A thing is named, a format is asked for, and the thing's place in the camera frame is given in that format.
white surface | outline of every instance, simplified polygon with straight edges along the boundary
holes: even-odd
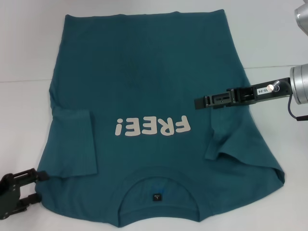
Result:
[[[0,177],[37,167],[39,163],[51,122],[49,79],[65,14],[208,12],[224,8],[242,63],[245,67],[258,67],[308,63],[308,37],[293,18],[293,10],[301,4],[301,0],[0,0]],[[288,77],[289,70],[290,67],[257,68],[246,69],[246,73],[251,84],[256,84]],[[282,189],[201,223],[152,218],[122,230],[308,230],[308,122],[296,122],[286,107],[287,98],[250,107],[260,132],[286,172]],[[293,102],[292,110],[296,115],[306,115],[308,104],[298,106]],[[22,196],[33,192],[33,184],[22,188]],[[108,224],[57,215],[40,204],[0,221],[1,231],[68,229],[117,230]]]

folded t-shirt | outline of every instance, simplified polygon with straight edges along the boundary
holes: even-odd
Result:
[[[252,203],[284,173],[248,106],[194,99],[249,86],[223,10],[65,17],[39,164],[43,205],[118,227]]]

teal t-shirt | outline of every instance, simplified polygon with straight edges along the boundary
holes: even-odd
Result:
[[[43,205],[118,227],[201,221],[283,186],[248,106],[194,99],[249,82],[223,10],[65,17],[39,164]]]

white table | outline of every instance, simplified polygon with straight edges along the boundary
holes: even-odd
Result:
[[[100,16],[224,9],[251,84],[289,77],[290,66],[308,63],[308,37],[294,9],[302,0],[0,0],[0,177],[37,167],[51,111],[48,88],[64,16]],[[123,230],[306,231],[308,230],[308,122],[287,112],[287,98],[252,105],[254,120],[286,172],[286,184],[251,205],[201,223],[152,218]],[[292,104],[296,115],[308,105]],[[22,196],[34,184],[22,188]],[[63,217],[36,204],[0,221],[2,231],[110,231],[102,223]]]

small label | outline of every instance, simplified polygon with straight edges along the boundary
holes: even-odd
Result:
[[[160,193],[153,194],[153,201],[161,201],[163,199]]]
[[[270,93],[270,91],[268,91],[268,89],[266,87],[257,89],[258,95],[263,95],[263,94],[267,94],[267,93]]]

